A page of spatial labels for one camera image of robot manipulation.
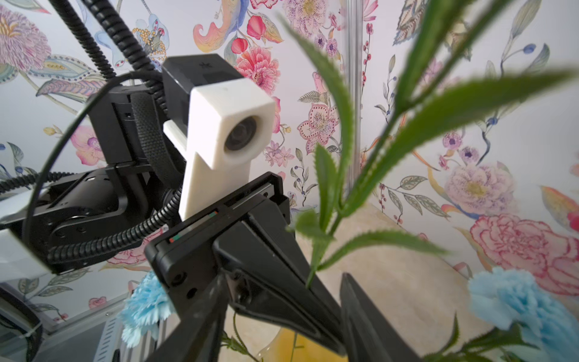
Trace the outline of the coral red rose stem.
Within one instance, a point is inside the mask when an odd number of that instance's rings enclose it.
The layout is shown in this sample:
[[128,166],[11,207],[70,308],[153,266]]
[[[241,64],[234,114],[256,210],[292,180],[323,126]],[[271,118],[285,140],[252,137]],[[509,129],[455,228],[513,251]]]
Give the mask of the coral red rose stem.
[[247,348],[246,344],[244,343],[243,339],[241,338],[240,333],[238,332],[237,328],[237,313],[234,312],[232,318],[233,330],[234,334],[229,336],[226,331],[223,331],[220,347],[227,348],[228,350],[235,351],[243,356],[249,357],[254,362],[264,362],[264,360],[258,359],[255,355],[253,355],[250,350]]

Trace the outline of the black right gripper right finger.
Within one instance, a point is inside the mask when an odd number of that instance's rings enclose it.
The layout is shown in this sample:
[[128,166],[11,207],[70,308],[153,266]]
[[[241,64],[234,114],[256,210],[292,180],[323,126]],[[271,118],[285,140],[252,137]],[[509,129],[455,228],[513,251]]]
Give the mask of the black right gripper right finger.
[[340,299],[342,330],[350,362],[422,360],[348,273],[342,275]]

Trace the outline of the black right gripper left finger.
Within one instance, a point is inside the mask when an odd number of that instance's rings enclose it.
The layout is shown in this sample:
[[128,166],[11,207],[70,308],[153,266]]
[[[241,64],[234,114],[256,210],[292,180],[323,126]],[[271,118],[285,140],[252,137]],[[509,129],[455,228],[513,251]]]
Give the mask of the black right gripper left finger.
[[217,361],[229,305],[224,276],[217,276],[149,361]]

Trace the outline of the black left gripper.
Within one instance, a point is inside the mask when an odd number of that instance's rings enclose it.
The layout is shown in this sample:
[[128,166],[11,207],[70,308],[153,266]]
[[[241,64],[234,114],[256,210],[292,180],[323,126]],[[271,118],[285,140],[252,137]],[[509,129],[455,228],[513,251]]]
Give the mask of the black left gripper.
[[289,224],[283,180],[268,172],[150,242],[146,257],[179,322],[222,275],[227,310],[345,354],[339,305],[319,280],[306,285],[310,266]]

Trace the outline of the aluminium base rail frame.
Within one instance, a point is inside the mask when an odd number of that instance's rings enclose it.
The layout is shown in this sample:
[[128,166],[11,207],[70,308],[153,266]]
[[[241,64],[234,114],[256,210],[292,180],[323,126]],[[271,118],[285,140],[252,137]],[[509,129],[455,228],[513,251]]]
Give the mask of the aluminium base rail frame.
[[179,324],[171,315],[158,325],[158,338],[151,333],[141,338],[135,348],[122,341],[123,325],[117,314],[123,309],[121,296],[104,306],[85,312],[46,336],[37,361],[145,361],[170,336]]

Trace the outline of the yellow fluted glass vase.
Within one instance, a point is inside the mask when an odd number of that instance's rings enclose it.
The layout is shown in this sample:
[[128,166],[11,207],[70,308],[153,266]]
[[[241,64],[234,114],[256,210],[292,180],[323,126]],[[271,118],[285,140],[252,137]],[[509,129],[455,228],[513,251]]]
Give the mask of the yellow fluted glass vase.
[[273,362],[340,362],[348,361],[315,342],[285,328],[281,328],[276,337],[257,355],[260,361]]

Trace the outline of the blue carnation stem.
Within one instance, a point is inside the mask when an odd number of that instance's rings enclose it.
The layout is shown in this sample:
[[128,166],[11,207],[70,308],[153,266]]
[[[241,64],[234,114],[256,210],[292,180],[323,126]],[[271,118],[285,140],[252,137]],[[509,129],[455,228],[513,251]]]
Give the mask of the blue carnation stem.
[[440,247],[414,236],[403,236],[396,232],[371,232],[353,238],[332,256],[326,256],[327,248],[342,220],[355,213],[375,186],[416,148],[447,131],[468,125],[501,106],[524,100],[576,77],[576,69],[564,68],[500,78],[477,78],[437,94],[439,81],[454,68],[464,49],[476,41],[508,6],[506,1],[494,1],[443,65],[437,80],[432,81],[423,92],[417,93],[416,88],[428,64],[467,6],[466,1],[428,3],[420,32],[397,83],[394,114],[349,192],[344,192],[345,178],[355,161],[355,115],[351,95],[334,63],[297,31],[289,31],[326,84],[335,101],[342,128],[342,153],[339,161],[334,161],[324,147],[318,146],[315,149],[319,209],[300,214],[293,226],[313,247],[307,286],[312,285],[319,271],[329,268],[349,253],[369,246],[388,244],[422,253],[442,253]]
[[458,321],[425,361],[576,361],[578,320],[527,271],[494,268],[469,280],[470,310],[491,330],[460,344]]

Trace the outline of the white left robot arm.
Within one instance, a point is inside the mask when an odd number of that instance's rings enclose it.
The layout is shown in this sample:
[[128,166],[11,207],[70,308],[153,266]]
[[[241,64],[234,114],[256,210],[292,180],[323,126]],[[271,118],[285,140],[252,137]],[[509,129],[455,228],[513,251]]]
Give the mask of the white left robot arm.
[[304,336],[345,355],[340,308],[310,271],[293,233],[282,179],[250,180],[250,163],[271,140],[276,104],[216,54],[173,57],[161,71],[107,1],[85,7],[128,57],[132,72],[111,78],[67,131],[129,79],[131,96],[153,134],[140,134],[146,164],[84,174],[41,173],[24,215],[6,228],[48,270],[67,273],[136,247],[181,219],[146,248],[180,323],[153,361],[215,361],[227,308]]

